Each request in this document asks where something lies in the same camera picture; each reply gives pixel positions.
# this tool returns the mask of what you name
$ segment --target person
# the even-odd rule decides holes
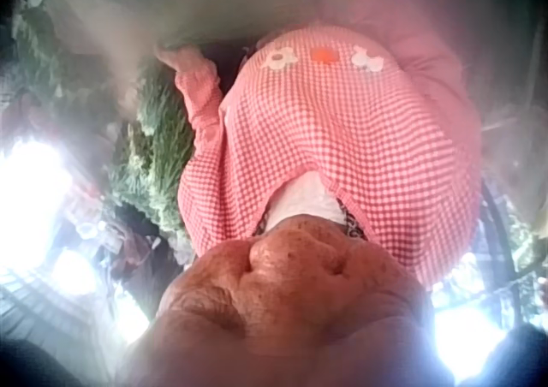
[[[405,0],[318,4],[224,98],[198,49],[158,52],[196,134],[178,198],[200,257],[121,384],[453,385],[426,289],[480,199],[462,66]]]

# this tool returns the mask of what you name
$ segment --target sleeve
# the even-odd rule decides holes
[[[411,0],[320,0],[324,14],[370,34],[396,59],[445,123],[468,137],[480,136],[480,121],[468,99],[462,64]]]
[[[218,84],[215,64],[206,59],[192,71],[176,74],[176,86],[185,99],[188,120],[196,133],[197,153],[215,144],[221,135],[219,106],[223,95]]]

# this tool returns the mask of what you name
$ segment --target wrinkled skin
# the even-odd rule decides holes
[[[317,217],[213,248],[166,291],[130,385],[452,385],[422,287]]]

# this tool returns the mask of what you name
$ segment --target fabric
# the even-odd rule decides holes
[[[329,193],[317,171],[309,171],[283,186],[271,199],[266,214],[268,231],[286,218],[308,214],[344,225],[345,216],[337,198]]]
[[[433,55],[442,46],[421,45]],[[338,60],[314,60],[315,49]],[[425,285],[466,250],[480,196],[480,126],[460,83],[445,83],[460,98],[444,100],[443,77],[416,83],[378,43],[329,26],[271,41],[224,100],[212,63],[176,83],[196,130],[179,205],[198,254],[251,236],[272,195],[311,170],[367,238]]]

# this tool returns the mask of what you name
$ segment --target green leaves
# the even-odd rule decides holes
[[[160,229],[177,231],[183,227],[177,191],[194,151],[194,131],[173,71],[148,62],[141,77],[138,122],[128,125],[110,183],[118,199],[143,211]]]

